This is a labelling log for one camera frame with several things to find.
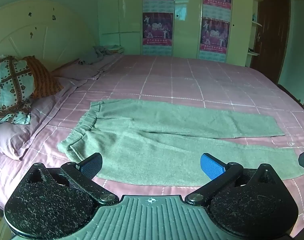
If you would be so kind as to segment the grey-green fleece pants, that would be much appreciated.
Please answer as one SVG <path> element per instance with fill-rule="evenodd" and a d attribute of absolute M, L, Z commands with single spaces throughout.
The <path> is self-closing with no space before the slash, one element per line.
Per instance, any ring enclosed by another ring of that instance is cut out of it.
<path fill-rule="evenodd" d="M 110 99 L 91 103 L 57 147 L 76 163 L 100 153 L 103 166 L 98 176 L 102 179 L 133 185 L 200 186 L 209 181 L 200 167 L 204 153 L 245 168 L 270 164 L 283 180 L 304 175 L 293 149 L 237 141 L 283 135 L 272 116 Z"/>

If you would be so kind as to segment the lilac pillow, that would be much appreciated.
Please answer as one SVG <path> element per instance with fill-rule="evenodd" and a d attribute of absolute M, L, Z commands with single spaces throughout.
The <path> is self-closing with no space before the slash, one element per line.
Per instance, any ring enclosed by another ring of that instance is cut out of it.
<path fill-rule="evenodd" d="M 30 123 L 27 125 L 9 122 L 0 124 L 0 153 L 13 160 L 20 160 L 25 149 L 32 143 L 36 131 L 50 120 L 50 114 L 58 99 L 58 96 L 52 95 L 34 100 L 31 105 Z"/>

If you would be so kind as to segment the orange striped pillow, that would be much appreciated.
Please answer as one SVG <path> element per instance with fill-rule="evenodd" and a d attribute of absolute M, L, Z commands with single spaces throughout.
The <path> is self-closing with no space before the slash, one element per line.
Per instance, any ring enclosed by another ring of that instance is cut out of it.
<path fill-rule="evenodd" d="M 23 57 L 34 78 L 34 92 L 32 98 L 41 99 L 55 95 L 63 89 L 63 86 L 46 69 L 46 67 L 34 56 Z"/>

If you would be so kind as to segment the patterned teal brown pillow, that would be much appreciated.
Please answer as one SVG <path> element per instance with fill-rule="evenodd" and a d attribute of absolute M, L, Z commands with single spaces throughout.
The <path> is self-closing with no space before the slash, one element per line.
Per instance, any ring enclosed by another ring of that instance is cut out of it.
<path fill-rule="evenodd" d="M 0 124 L 28 125 L 34 77 L 25 60 L 0 55 Z"/>

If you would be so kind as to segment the grey crumpled cloth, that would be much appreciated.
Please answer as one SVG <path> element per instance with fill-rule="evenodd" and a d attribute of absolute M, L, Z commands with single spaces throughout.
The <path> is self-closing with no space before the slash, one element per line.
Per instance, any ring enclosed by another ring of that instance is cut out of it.
<path fill-rule="evenodd" d="M 94 64 L 102 61 L 106 55 L 112 55 L 112 53 L 103 46 L 93 46 L 90 50 L 82 54 L 78 59 L 78 64 Z"/>

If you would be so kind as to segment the folded clothes stack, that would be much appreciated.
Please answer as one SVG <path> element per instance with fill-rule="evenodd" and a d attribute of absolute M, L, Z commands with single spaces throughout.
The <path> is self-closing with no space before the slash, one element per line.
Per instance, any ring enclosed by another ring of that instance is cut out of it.
<path fill-rule="evenodd" d="M 105 46 L 105 48 L 111 53 L 111 54 L 122 54 L 124 52 L 124 48 L 119 45 L 109 45 Z"/>

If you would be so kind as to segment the lower right purple poster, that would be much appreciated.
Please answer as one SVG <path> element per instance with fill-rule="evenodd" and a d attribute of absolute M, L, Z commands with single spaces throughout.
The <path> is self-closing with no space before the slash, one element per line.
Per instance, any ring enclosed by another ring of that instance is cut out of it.
<path fill-rule="evenodd" d="M 230 22 L 203 17 L 201 22 L 200 50 L 226 54 Z"/>

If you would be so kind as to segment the dark brown wooden door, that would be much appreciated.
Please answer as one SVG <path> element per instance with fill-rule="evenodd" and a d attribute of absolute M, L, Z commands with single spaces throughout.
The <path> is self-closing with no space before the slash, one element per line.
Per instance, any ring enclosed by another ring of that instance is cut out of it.
<path fill-rule="evenodd" d="M 263 0 L 259 3 L 254 56 L 250 67 L 277 84 L 285 59 L 291 18 L 291 0 Z"/>

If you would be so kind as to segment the cream wooden headboard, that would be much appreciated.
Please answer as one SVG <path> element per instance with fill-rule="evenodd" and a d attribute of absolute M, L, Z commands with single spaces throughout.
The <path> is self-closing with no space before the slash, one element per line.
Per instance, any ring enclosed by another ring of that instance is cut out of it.
<path fill-rule="evenodd" d="M 59 3 L 21 0 L 0 7 L 0 55 L 34 56 L 52 71 L 93 46 L 87 24 Z"/>

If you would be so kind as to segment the lower left purple poster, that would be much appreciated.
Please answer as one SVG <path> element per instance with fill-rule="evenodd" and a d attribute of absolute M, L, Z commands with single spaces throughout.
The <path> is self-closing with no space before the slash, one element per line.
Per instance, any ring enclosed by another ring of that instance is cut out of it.
<path fill-rule="evenodd" d="M 144 12 L 142 29 L 144 46 L 172 46 L 173 13 Z"/>

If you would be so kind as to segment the cream corner shelves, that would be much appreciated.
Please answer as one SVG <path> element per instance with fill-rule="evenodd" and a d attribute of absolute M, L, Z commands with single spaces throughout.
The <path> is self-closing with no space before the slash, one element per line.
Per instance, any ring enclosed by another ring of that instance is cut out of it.
<path fill-rule="evenodd" d="M 249 48 L 246 58 L 246 67 L 251 66 L 251 61 L 253 57 L 257 57 L 259 54 L 255 52 L 255 43 L 256 43 L 256 34 L 257 31 L 262 25 L 259 23 L 258 20 L 258 12 L 259 12 L 259 3 L 263 0 L 253 0 L 252 4 L 252 27 L 251 27 L 251 33 L 250 33 L 250 41 L 249 41 Z"/>

